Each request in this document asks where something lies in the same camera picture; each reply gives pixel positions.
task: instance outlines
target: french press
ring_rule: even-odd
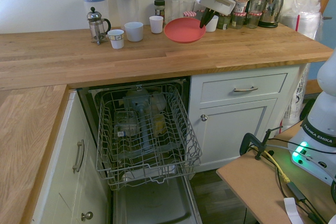
[[[100,45],[101,42],[107,41],[106,34],[111,30],[111,23],[106,18],[101,18],[101,14],[95,10],[94,7],[91,7],[91,12],[88,13],[88,21],[91,31],[92,42],[96,42]],[[104,31],[103,22],[106,21],[108,28]]]

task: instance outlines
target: wooden table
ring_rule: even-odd
[[[30,223],[67,89],[327,60],[332,49],[279,24],[177,44],[144,26],[113,50],[90,30],[0,35],[0,224]]]
[[[299,127],[300,124],[296,124],[277,138],[290,140]],[[268,144],[287,145],[280,141],[269,141]],[[275,152],[274,159],[284,173],[329,221],[336,214],[336,204],[331,198],[330,186],[293,164],[287,150],[273,147],[269,149]],[[290,224],[274,165],[264,158],[260,161],[255,160],[255,155],[256,152],[250,151],[218,169],[217,174],[228,183],[261,224]],[[282,185],[286,195],[293,197],[285,183]],[[298,208],[298,212],[304,223],[313,223],[301,209]]]

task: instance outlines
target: dishwasher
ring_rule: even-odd
[[[202,224],[188,181],[202,155],[187,116],[189,80],[78,91],[111,188],[113,224]]]

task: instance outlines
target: yellow cable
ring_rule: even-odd
[[[252,149],[254,149],[255,151],[258,151],[258,148],[255,146],[251,147]],[[281,174],[282,178],[284,179],[285,183],[289,183],[290,179],[287,177],[287,175],[282,171],[281,167],[279,166],[279,164],[275,161],[275,159],[266,151],[264,151],[264,153],[272,160],[272,162],[277,166],[277,168],[279,169],[279,173]]]

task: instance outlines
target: wooden floor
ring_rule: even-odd
[[[216,174],[216,170],[197,173],[190,184],[203,224],[243,224],[245,206]],[[256,219],[247,212],[245,224]]]

